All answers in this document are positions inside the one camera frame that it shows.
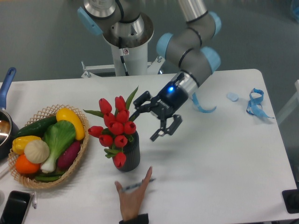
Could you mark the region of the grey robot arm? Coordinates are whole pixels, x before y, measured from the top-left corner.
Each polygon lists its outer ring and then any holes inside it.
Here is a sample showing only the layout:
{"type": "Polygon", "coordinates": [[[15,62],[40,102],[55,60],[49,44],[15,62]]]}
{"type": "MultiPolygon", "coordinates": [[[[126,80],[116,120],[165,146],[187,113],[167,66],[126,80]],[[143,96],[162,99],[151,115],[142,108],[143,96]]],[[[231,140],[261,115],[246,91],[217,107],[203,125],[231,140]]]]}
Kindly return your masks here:
{"type": "MultiPolygon", "coordinates": [[[[177,65],[179,72],[156,96],[143,93],[134,101],[133,118],[150,112],[160,120],[151,136],[172,135],[182,122],[176,111],[219,67],[218,53],[205,42],[221,29],[219,16],[207,10],[201,0],[181,0],[186,29],[179,35],[166,33],[157,42],[157,53],[177,65]]],[[[137,0],[85,0],[77,10],[79,19],[93,35],[102,35],[111,46],[117,76],[145,75],[148,69],[148,42],[154,28],[140,10],[137,0]]]]}

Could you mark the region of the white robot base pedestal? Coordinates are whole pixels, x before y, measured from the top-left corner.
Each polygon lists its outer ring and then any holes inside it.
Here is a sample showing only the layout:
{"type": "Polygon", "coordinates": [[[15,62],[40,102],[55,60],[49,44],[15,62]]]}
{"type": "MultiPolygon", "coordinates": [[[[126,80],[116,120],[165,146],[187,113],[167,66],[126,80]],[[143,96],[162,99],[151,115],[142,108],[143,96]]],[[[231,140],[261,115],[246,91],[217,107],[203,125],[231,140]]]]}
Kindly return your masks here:
{"type": "Polygon", "coordinates": [[[148,43],[153,34],[152,20],[144,13],[130,23],[115,23],[103,34],[111,47],[116,76],[147,74],[148,43]]]}

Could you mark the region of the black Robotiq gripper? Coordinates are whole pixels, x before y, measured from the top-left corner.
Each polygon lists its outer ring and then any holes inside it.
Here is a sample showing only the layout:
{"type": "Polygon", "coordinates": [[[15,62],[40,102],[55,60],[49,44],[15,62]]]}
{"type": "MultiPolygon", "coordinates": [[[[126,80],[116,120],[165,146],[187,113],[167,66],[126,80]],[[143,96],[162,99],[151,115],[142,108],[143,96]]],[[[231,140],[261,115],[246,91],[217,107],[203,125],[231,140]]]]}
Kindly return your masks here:
{"type": "Polygon", "coordinates": [[[158,137],[166,134],[173,135],[182,123],[182,117],[174,114],[188,99],[187,93],[174,81],[168,82],[161,91],[152,98],[149,91],[145,91],[134,102],[135,112],[130,116],[129,121],[134,121],[141,113],[150,112],[160,119],[160,128],[150,137],[155,141],[158,137]],[[166,126],[168,118],[172,117],[173,122],[166,126]]]}

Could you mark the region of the black sleeve forearm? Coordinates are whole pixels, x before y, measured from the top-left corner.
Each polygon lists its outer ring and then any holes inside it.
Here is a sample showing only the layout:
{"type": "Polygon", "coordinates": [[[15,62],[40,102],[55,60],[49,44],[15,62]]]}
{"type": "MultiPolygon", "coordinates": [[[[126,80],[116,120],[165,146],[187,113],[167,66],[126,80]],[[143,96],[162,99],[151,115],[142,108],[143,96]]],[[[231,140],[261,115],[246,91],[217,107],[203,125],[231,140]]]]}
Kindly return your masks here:
{"type": "Polygon", "coordinates": [[[121,220],[119,224],[149,224],[149,216],[148,213],[140,214],[127,221],[121,220]]]}

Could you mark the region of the human hand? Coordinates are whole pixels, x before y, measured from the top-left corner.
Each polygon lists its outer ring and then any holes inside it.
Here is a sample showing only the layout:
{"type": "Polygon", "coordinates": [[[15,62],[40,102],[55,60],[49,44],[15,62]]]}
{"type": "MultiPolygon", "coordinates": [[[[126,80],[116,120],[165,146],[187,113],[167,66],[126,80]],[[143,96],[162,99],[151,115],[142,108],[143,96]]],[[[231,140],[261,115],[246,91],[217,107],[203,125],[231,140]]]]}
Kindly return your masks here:
{"type": "MultiPolygon", "coordinates": [[[[122,220],[127,221],[139,215],[139,210],[141,208],[145,191],[150,182],[151,176],[152,167],[148,169],[145,178],[142,180],[143,185],[141,187],[137,188],[136,190],[130,193],[118,192],[122,220]]],[[[122,185],[118,181],[115,181],[114,184],[116,186],[116,190],[120,190],[122,188],[122,185]]]]}

